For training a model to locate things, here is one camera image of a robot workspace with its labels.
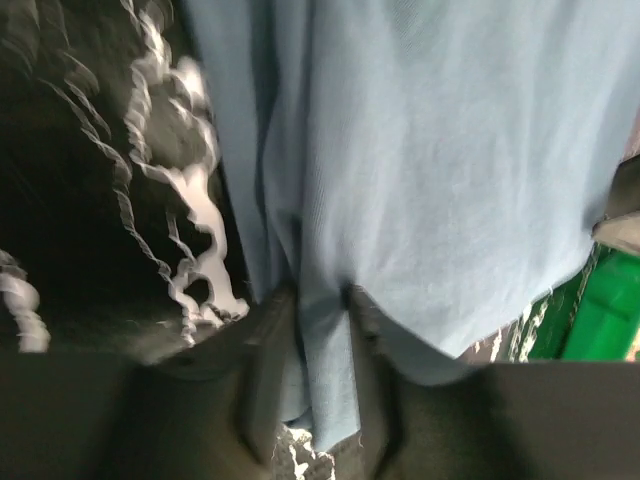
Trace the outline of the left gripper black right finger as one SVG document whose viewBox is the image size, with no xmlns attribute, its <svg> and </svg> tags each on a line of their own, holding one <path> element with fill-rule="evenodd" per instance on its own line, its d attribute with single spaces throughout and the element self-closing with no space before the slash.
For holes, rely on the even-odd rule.
<svg viewBox="0 0 640 480">
<path fill-rule="evenodd" d="M 635 479 L 639 368 L 467 364 L 359 287 L 349 317 L 369 479 Z"/>
</svg>

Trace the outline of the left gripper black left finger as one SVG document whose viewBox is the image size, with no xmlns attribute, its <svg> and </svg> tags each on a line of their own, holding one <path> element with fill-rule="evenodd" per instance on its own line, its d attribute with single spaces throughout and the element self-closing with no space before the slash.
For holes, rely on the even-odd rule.
<svg viewBox="0 0 640 480">
<path fill-rule="evenodd" d="M 1 357 L 5 479 L 267 479 L 296 293 L 153 365 Z"/>
</svg>

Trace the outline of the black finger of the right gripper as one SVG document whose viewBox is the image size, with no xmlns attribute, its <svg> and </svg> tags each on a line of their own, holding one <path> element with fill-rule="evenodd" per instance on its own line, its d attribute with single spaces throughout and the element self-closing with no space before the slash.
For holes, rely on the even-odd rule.
<svg viewBox="0 0 640 480">
<path fill-rule="evenodd" d="M 623 161 L 618 166 L 604 217 L 592 231 L 595 242 L 625 253 L 639 252 L 639 175 L 639 155 Z"/>
</svg>

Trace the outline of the blue-grey t-shirt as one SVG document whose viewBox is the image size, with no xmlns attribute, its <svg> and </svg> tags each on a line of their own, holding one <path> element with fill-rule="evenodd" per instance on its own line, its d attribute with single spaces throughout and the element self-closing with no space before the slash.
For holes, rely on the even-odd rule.
<svg viewBox="0 0 640 480">
<path fill-rule="evenodd" d="M 639 109 L 635 1 L 189 1 L 282 419 L 359 428 L 342 291 L 460 356 L 574 277 Z"/>
</svg>

